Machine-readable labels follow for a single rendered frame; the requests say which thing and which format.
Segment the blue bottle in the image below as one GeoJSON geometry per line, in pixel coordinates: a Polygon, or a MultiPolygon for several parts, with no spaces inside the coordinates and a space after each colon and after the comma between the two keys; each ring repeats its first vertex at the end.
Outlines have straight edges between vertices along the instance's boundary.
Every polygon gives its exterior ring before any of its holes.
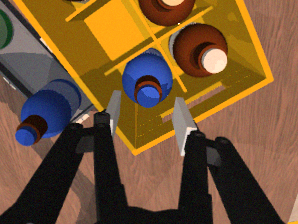
{"type": "Polygon", "coordinates": [[[151,108],[162,102],[172,85],[172,71],[162,53],[155,48],[150,47],[125,65],[123,89],[133,102],[142,107],[151,108]]]}
{"type": "Polygon", "coordinates": [[[31,146],[41,138],[57,136],[80,105],[81,94],[76,85],[65,79],[52,80],[23,104],[16,140],[23,146],[31,146]]]}

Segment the grey rectangular tray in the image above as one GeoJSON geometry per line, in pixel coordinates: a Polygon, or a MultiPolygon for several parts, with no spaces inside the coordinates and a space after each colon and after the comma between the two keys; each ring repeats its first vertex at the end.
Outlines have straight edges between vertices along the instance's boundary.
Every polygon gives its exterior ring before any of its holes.
{"type": "Polygon", "coordinates": [[[73,82],[80,91],[81,105],[68,124],[76,123],[93,109],[93,103],[54,53],[41,41],[39,33],[9,0],[0,0],[0,9],[10,19],[13,29],[10,43],[0,49],[0,74],[26,100],[52,80],[65,79],[73,82]]]}

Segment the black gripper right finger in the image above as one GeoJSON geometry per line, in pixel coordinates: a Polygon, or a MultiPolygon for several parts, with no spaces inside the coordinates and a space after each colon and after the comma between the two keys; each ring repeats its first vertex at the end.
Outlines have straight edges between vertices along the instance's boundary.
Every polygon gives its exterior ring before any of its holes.
{"type": "Polygon", "coordinates": [[[213,224],[208,168],[231,224],[285,224],[232,142],[221,136],[207,139],[194,122],[184,98],[176,97],[172,123],[184,156],[178,202],[182,224],[213,224]]]}

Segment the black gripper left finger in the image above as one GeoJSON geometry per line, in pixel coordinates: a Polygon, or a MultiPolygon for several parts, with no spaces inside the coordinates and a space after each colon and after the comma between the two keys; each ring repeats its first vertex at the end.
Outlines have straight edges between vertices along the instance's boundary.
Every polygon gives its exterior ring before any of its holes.
{"type": "Polygon", "coordinates": [[[93,127],[68,124],[16,202],[0,215],[0,224],[55,224],[84,153],[89,152],[94,160],[97,221],[132,224],[113,143],[120,104],[121,91],[114,90],[107,109],[93,115],[93,127]]]}

